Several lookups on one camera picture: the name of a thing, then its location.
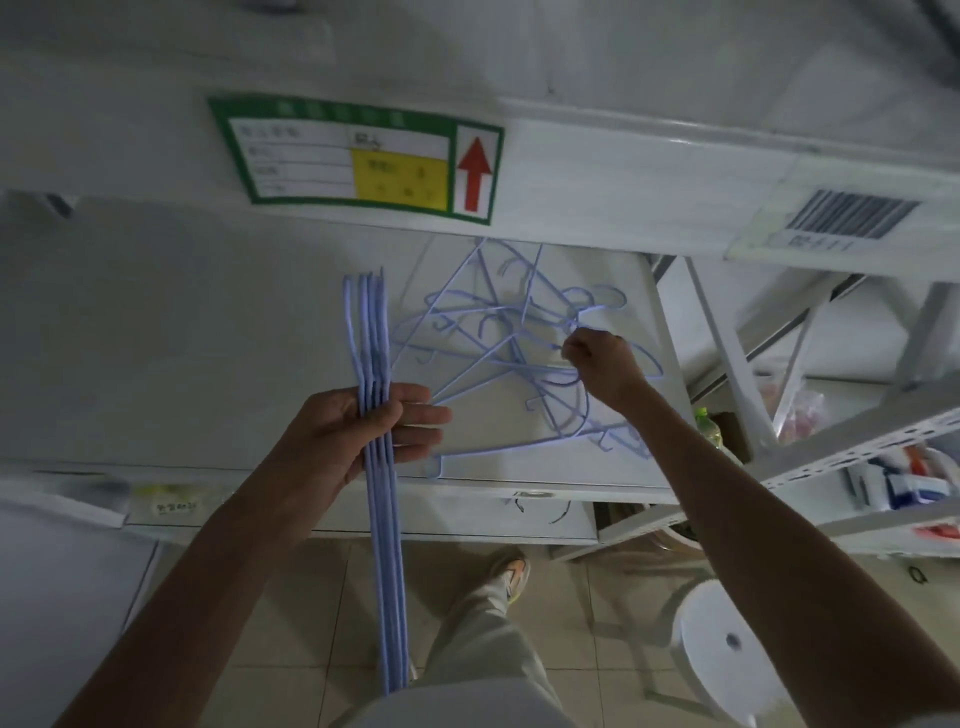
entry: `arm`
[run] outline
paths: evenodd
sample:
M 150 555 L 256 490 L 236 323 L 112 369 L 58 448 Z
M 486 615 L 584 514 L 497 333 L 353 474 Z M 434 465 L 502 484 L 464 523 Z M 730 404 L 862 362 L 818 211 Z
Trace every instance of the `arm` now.
M 960 675 L 936 644 L 837 545 L 684 422 L 623 339 L 581 328 L 564 356 L 657 459 L 808 725 L 960 713 Z
M 195 725 L 267 579 L 356 477 L 388 430 L 396 462 L 425 457 L 449 422 L 416 384 L 357 416 L 354 390 L 314 395 L 274 449 L 210 517 L 56 728 Z

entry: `leg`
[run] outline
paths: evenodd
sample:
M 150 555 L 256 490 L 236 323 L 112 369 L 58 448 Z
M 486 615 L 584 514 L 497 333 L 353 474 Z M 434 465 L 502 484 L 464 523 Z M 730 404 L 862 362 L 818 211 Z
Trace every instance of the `leg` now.
M 530 573 L 522 557 L 500 561 L 491 578 L 450 611 L 430 649 L 417 686 L 460 683 L 491 677 L 523 677 L 560 707 L 534 648 L 507 618 Z

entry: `red arrow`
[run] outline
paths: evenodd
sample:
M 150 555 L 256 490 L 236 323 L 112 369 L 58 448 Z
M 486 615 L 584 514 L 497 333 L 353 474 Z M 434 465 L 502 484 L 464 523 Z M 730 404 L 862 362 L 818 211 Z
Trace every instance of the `red arrow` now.
M 490 163 L 487 162 L 487 155 L 483 153 L 483 144 L 480 143 L 480 137 L 475 136 L 473 143 L 460 160 L 457 169 L 462 169 L 467 173 L 467 196 L 464 198 L 464 209 L 468 212 L 476 212 L 480 205 L 480 180 L 484 175 L 493 174 Z

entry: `left hand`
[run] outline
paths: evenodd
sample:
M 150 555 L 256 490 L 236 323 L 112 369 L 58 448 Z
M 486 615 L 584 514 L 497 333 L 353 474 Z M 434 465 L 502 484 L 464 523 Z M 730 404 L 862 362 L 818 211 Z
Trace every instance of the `left hand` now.
M 398 383 L 387 402 L 361 418 L 355 387 L 311 395 L 223 510 L 285 540 L 305 539 L 363 470 L 368 442 L 392 430 L 397 463 L 420 460 L 441 442 L 440 430 L 420 425 L 443 425 L 452 413 L 429 401 L 426 387 Z

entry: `green label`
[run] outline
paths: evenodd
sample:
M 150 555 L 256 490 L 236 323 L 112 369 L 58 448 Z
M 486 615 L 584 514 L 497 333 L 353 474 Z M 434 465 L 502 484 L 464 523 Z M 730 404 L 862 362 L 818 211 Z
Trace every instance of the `green label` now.
M 207 100 L 254 205 L 351 205 L 489 225 L 503 128 L 289 96 Z

